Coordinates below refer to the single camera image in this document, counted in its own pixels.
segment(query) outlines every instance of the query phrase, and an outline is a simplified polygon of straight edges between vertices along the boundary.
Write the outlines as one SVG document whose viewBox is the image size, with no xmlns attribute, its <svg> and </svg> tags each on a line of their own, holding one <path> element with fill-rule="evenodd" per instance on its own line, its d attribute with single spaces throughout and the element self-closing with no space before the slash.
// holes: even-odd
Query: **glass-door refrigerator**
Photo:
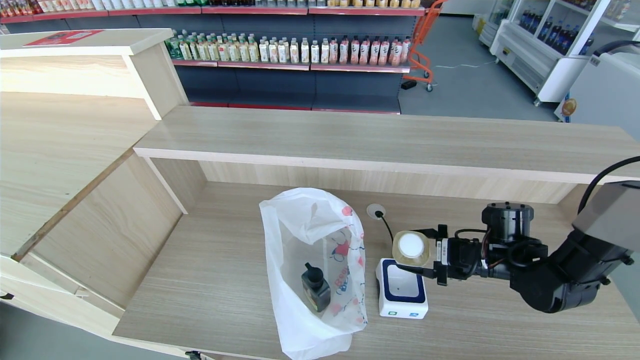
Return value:
<svg viewBox="0 0 640 360">
<path fill-rule="evenodd" d="M 489 47 L 491 46 L 493 39 L 495 38 L 495 34 L 498 32 L 498 28 L 500 27 L 500 22 L 509 17 L 513 2 L 514 0 L 495 0 L 491 12 L 489 13 L 489 19 L 487 19 L 487 22 L 482 29 L 482 33 L 480 34 L 480 42 L 484 45 Z"/>
</svg>

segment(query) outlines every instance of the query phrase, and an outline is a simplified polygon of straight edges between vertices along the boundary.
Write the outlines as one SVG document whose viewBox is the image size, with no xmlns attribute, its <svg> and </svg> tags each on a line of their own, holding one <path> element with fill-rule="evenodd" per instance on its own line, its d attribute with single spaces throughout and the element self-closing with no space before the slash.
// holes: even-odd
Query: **white cabinet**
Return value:
<svg viewBox="0 0 640 360">
<path fill-rule="evenodd" d="M 640 0 L 516 0 L 490 47 L 534 93 L 560 102 L 589 56 L 637 38 Z"/>
</svg>

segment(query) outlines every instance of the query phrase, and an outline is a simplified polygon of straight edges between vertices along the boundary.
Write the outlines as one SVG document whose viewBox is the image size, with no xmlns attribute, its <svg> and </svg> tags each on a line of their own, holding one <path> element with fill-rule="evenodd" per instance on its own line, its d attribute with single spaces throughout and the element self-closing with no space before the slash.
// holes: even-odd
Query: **refrigerator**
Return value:
<svg viewBox="0 0 640 360">
<path fill-rule="evenodd" d="M 640 141 L 639 89 L 640 42 L 615 41 L 593 53 L 555 113 L 563 122 L 620 126 Z"/>
</svg>

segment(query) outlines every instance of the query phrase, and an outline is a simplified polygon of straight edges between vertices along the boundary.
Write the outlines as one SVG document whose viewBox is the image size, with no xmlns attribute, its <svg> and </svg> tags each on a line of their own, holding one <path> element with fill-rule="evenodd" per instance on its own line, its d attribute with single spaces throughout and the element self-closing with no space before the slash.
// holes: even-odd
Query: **black cable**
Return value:
<svg viewBox="0 0 640 360">
<path fill-rule="evenodd" d="M 387 227 L 387 231 L 389 232 L 389 236 L 391 237 L 391 243 L 394 243 L 394 235 L 391 232 L 391 228 L 389 227 L 389 224 L 387 224 L 387 221 L 385 220 L 385 215 L 380 210 L 376 211 L 374 215 L 376 215 L 378 218 L 381 218 L 382 221 L 385 222 L 385 226 Z"/>
<path fill-rule="evenodd" d="M 461 233 L 483 233 L 483 234 L 485 234 L 486 230 L 482 230 L 482 229 L 460 229 L 460 230 L 456 231 L 453 234 L 453 236 L 456 239 L 460 239 L 460 237 L 458 235 L 461 234 Z"/>
<path fill-rule="evenodd" d="M 584 190 L 584 194 L 582 194 L 582 199 L 580 200 L 580 204 L 578 205 L 578 214 L 582 211 L 582 209 L 584 209 L 585 206 L 587 206 L 587 201 L 589 201 L 589 197 L 591 196 L 593 189 L 596 188 L 596 185 L 600 182 L 600 180 L 602 180 L 603 177 L 608 175 L 613 170 L 616 170 L 625 165 L 629 165 L 631 163 L 637 163 L 637 162 L 640 162 L 640 156 L 634 156 L 633 158 L 619 161 L 611 165 L 610 167 L 604 169 L 603 171 L 601 171 L 601 173 L 599 173 L 596 177 L 594 177 L 593 180 L 591 180 L 591 182 L 589 183 L 589 186 L 587 186 L 587 190 Z"/>
</svg>

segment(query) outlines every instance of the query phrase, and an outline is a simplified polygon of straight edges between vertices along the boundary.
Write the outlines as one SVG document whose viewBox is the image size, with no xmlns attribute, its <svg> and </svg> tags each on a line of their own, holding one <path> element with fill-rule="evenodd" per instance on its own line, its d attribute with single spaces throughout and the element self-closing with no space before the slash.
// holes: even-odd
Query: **checkout counter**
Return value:
<svg viewBox="0 0 640 360">
<path fill-rule="evenodd" d="M 427 281 L 425 319 L 382 318 L 374 265 L 391 245 L 383 224 L 364 215 L 378 203 L 394 232 L 437 224 L 453 232 L 481 226 L 488 202 L 526 202 L 536 210 L 531 236 L 553 251 L 585 184 L 640 151 L 620 128 L 188 106 L 162 44 L 168 29 L 110 31 L 124 33 L 87 37 L 82 52 L 68 53 L 64 45 L 23 46 L 46 34 L 9 36 L 13 55 L 26 54 L 2 58 L 0 286 L 15 295 L 10 304 L 169 354 L 285 359 L 258 203 L 311 186 L 345 200 L 365 229 L 369 324 L 349 351 L 330 358 L 639 352 L 640 327 L 614 284 L 588 306 L 548 315 L 505 281 Z M 111 76 L 100 68 L 106 60 Z M 35 81 L 60 69 L 77 74 L 64 94 Z M 18 83 L 20 71 L 33 76 L 33 88 Z M 111 81 L 105 89 L 93 79 Z M 640 179 L 640 168 L 604 182 L 623 179 Z"/>
</svg>

